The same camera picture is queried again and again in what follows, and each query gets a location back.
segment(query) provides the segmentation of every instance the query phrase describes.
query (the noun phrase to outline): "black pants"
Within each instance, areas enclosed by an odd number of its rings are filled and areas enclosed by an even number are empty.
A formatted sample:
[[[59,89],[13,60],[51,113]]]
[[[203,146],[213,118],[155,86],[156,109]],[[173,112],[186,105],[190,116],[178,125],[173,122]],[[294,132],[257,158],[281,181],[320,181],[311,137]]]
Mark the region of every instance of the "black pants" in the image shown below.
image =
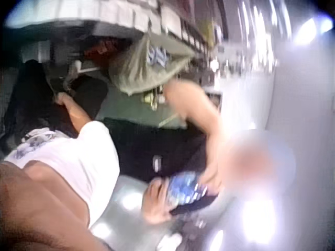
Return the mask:
[[[80,76],[73,82],[74,100],[95,119],[107,96],[107,84],[88,76]],[[6,135],[14,135],[16,144],[31,130],[49,127],[76,138],[65,107],[54,103],[54,93],[47,83],[41,64],[35,60],[26,62],[20,69],[8,109],[4,117]]]

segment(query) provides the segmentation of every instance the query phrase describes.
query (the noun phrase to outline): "man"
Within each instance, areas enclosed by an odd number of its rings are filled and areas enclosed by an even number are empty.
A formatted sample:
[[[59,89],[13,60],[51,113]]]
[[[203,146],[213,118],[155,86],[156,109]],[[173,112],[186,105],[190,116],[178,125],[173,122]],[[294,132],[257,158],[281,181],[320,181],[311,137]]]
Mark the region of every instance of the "man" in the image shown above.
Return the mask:
[[[163,90],[170,106],[188,121],[187,130],[104,120],[119,154],[120,173],[149,184],[142,202],[149,223],[202,209],[223,188],[247,196],[260,184],[284,190],[292,182],[293,153],[276,136],[253,130],[240,137],[242,142],[229,143],[218,109],[199,86],[172,80]],[[171,208],[166,204],[169,177],[185,171],[200,173],[199,182],[208,193],[192,204]]]
[[[73,88],[73,98],[59,93],[55,104],[41,64],[28,61],[20,70],[5,115],[19,146],[0,164],[5,248],[106,250],[88,227],[107,207],[119,175],[108,129],[92,121],[107,86],[82,76]]]
[[[56,249],[103,250],[87,231],[105,210],[119,172],[107,129],[91,122],[107,94],[103,86],[95,79],[80,77],[73,84],[74,98],[58,94],[57,103],[63,107],[57,106],[41,65],[26,63],[5,118],[7,124],[15,124],[12,133],[22,144],[0,166],[0,193],[5,195],[0,207],[7,246],[33,242]],[[170,105],[202,131],[191,124],[188,130],[168,134],[151,128],[146,132],[146,127],[141,131],[131,123],[129,130],[122,122],[120,127],[110,127],[120,154],[121,173],[151,182],[142,207],[148,222],[160,223],[210,204],[223,186],[242,181],[247,173],[232,172],[231,166],[251,166],[248,172],[252,175],[245,179],[271,174],[271,160],[263,150],[254,154],[246,151],[244,158],[240,158],[241,153],[232,157],[225,153],[221,118],[200,87],[170,81],[164,93]],[[159,150],[155,154],[153,147]],[[152,165],[159,160],[161,165]],[[183,170],[203,172],[199,182],[213,196],[191,206],[168,208],[168,180],[157,177],[170,177]],[[23,244],[17,243],[17,236]]]

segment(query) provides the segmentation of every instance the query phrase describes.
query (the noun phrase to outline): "olive green bag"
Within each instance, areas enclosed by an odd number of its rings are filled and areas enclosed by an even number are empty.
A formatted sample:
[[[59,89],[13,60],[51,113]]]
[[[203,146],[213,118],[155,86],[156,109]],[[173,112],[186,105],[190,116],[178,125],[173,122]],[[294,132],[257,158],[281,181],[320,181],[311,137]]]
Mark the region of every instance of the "olive green bag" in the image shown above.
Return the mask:
[[[168,54],[165,66],[148,63],[149,50],[153,47],[162,48]],[[128,51],[110,60],[109,77],[118,89],[128,95],[143,93],[165,84],[179,73],[194,55],[191,48],[177,39],[149,32]]]

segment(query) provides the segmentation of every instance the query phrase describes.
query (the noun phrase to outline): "white t-shirt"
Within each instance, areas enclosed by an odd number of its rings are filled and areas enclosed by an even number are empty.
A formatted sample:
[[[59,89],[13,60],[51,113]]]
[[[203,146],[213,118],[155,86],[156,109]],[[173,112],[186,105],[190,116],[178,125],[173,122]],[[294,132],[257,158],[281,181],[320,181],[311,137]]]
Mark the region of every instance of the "white t-shirt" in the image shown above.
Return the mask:
[[[33,130],[28,136],[5,161],[21,169],[31,160],[51,166],[87,203],[92,226],[106,209],[120,173],[108,129],[93,121],[81,129],[77,139],[49,128]]]

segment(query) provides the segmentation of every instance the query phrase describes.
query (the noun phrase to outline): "skin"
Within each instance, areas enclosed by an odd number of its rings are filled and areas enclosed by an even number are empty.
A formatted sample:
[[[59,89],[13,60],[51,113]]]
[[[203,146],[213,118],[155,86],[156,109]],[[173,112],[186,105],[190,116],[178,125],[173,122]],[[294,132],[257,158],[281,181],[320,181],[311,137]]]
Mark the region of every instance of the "skin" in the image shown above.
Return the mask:
[[[78,132],[91,121],[66,94],[65,105]],[[1,244],[12,250],[107,250],[88,230],[86,203],[50,166],[29,162],[24,169],[0,164]]]
[[[247,190],[241,184],[257,184],[268,180],[272,162],[266,151],[250,146],[234,149],[227,144],[224,125],[218,109],[204,90],[190,81],[171,80],[164,85],[164,96],[183,118],[193,121],[207,134],[207,166],[199,183],[208,188],[210,195],[217,195],[224,188]],[[172,218],[165,203],[166,181],[154,179],[145,191],[142,202],[143,217],[152,224]]]
[[[226,137],[217,107],[200,86],[190,81],[173,79],[164,85],[163,90],[169,105],[183,119],[193,121],[207,134],[207,166],[199,182],[207,186],[210,194],[218,194],[224,186],[219,156],[222,153]],[[165,203],[168,186],[166,182],[156,178],[149,184],[144,193],[142,215],[151,224],[161,223],[172,218],[169,214],[172,208],[169,208]]]
[[[12,163],[0,164],[0,194],[2,244],[106,250],[59,198]]]
[[[224,187],[220,156],[226,136],[224,124],[215,105],[204,90],[191,81],[172,80],[164,85],[164,96],[169,105],[184,119],[189,119],[207,134],[207,166],[200,184],[216,195]]]

